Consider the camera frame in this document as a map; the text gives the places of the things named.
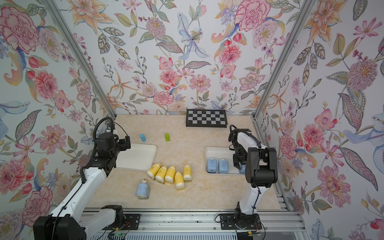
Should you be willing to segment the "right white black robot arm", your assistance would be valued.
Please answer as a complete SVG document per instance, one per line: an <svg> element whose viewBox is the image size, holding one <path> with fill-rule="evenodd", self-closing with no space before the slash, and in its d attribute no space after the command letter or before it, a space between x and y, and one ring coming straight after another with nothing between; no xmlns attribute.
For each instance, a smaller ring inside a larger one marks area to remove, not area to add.
<svg viewBox="0 0 384 240"><path fill-rule="evenodd" d="M245 170L249 187L238 202L234 223L241 229L258 222L257 209L263 195L278 180L277 152L262 145L250 129L230 125L228 141L231 143L234 167Z"/></svg>

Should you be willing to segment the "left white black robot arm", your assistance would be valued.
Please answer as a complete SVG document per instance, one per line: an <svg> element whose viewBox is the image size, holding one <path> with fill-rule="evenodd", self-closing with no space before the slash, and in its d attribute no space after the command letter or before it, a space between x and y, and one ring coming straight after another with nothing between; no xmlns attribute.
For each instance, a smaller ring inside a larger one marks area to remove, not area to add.
<svg viewBox="0 0 384 240"><path fill-rule="evenodd" d="M97 188L117 166L118 155L130 149L129 136L114 134L111 117L101 119L93 132L94 148L89 162L80 168L81 179L65 199L33 225L36 240L89 240L104 228L117 231L126 224L122 206L107 205L91 217L82 216Z"/></svg>

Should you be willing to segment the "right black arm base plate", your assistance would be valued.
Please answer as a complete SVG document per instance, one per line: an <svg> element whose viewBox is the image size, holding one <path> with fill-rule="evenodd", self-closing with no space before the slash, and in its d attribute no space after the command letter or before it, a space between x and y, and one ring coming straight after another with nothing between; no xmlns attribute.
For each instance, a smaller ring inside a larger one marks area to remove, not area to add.
<svg viewBox="0 0 384 240"><path fill-rule="evenodd" d="M222 230L262 230L262 223L258 214L219 214L218 223Z"/></svg>

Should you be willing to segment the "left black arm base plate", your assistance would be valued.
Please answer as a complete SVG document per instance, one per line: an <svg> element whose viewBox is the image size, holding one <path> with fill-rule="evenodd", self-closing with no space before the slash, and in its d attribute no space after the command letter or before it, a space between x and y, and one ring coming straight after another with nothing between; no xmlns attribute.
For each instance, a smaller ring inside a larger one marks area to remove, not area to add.
<svg viewBox="0 0 384 240"><path fill-rule="evenodd" d="M125 214L125 218L122 224L107 226L103 228L103 231L133 231L139 229L141 215L140 214Z"/></svg>

